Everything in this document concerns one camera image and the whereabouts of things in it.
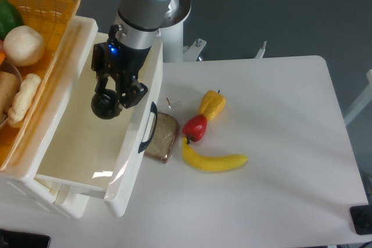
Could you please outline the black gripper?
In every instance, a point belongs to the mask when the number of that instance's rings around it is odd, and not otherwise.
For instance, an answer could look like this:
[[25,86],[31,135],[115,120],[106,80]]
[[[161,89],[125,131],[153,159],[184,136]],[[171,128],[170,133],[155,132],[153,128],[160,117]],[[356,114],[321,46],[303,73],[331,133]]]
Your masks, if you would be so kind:
[[91,69],[95,72],[97,84],[96,94],[111,94],[112,90],[107,89],[109,75],[106,58],[114,70],[116,86],[124,91],[120,98],[120,105],[129,109],[139,104],[142,98],[148,93],[145,84],[138,81],[138,73],[144,65],[145,59],[151,48],[134,49],[119,41],[108,40],[93,46]]

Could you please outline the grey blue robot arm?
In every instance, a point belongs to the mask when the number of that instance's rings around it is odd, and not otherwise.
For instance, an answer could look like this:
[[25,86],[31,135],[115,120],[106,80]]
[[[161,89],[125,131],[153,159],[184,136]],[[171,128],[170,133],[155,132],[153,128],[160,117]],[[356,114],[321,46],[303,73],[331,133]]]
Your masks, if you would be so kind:
[[169,11],[171,0],[121,0],[106,42],[95,44],[91,68],[97,84],[91,108],[111,119],[148,92],[138,73]]

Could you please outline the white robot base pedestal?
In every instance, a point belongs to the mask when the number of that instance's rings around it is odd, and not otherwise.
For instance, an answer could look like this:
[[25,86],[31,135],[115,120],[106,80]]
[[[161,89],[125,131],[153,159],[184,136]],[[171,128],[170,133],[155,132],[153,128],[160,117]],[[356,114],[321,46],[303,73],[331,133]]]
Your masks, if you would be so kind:
[[191,13],[191,0],[171,0],[158,37],[163,42],[165,63],[200,62],[206,41],[197,38],[192,45],[184,45],[184,22]]

